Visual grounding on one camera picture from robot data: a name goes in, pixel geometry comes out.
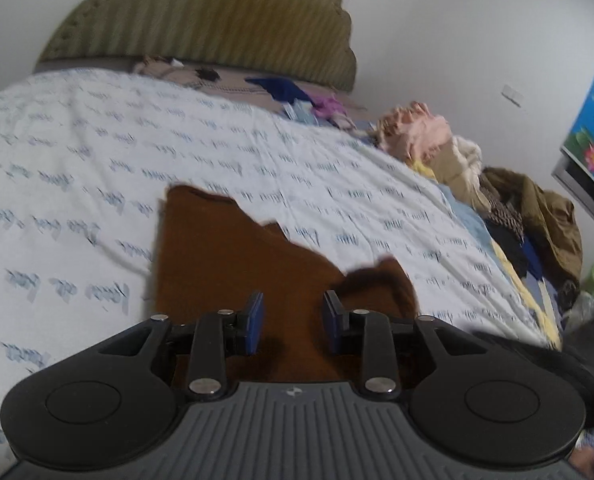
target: metal pin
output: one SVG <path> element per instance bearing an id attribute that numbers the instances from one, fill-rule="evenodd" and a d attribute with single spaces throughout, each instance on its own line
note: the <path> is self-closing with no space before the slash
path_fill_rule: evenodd
<path id="1" fill-rule="evenodd" d="M 375 394 L 389 394 L 395 390 L 397 384 L 387 377 L 372 377 L 365 382 L 364 386 L 366 390 Z"/>
<path id="2" fill-rule="evenodd" d="M 191 392 L 199 395 L 211 395 L 217 393 L 221 388 L 221 383 L 218 380 L 209 377 L 195 379 L 188 385 Z"/>

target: olive green headboard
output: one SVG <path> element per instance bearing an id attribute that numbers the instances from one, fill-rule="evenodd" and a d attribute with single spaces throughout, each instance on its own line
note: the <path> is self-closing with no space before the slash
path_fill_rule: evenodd
<path id="1" fill-rule="evenodd" d="M 357 63 L 342 0 L 85 0 L 40 61 L 173 56 L 351 90 Z"/>

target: mattress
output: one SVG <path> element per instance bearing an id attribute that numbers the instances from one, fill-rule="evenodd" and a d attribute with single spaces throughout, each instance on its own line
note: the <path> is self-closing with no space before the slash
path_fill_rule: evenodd
<path id="1" fill-rule="evenodd" d="M 152 312 L 161 201 L 178 182 L 342 270 L 393 254 L 424 314 L 544 343 L 439 187 L 385 153 L 168 82 L 65 70 L 0 93 L 0 403 Z M 0 473 L 13 460 L 0 427 Z"/>

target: pile of clothes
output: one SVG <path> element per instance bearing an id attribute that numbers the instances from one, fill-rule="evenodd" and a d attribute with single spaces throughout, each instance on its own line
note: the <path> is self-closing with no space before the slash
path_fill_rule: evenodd
<path id="1" fill-rule="evenodd" d="M 480 147 L 453 135 L 446 119 L 432 115 L 426 104 L 391 110 L 378 121 L 376 137 L 382 150 L 445 184 L 481 216 L 501 261 L 509 262 L 560 326 L 548 288 L 557 289 L 561 310 L 570 308 L 579 288 L 582 244 L 573 203 L 524 174 L 484 168 Z"/>

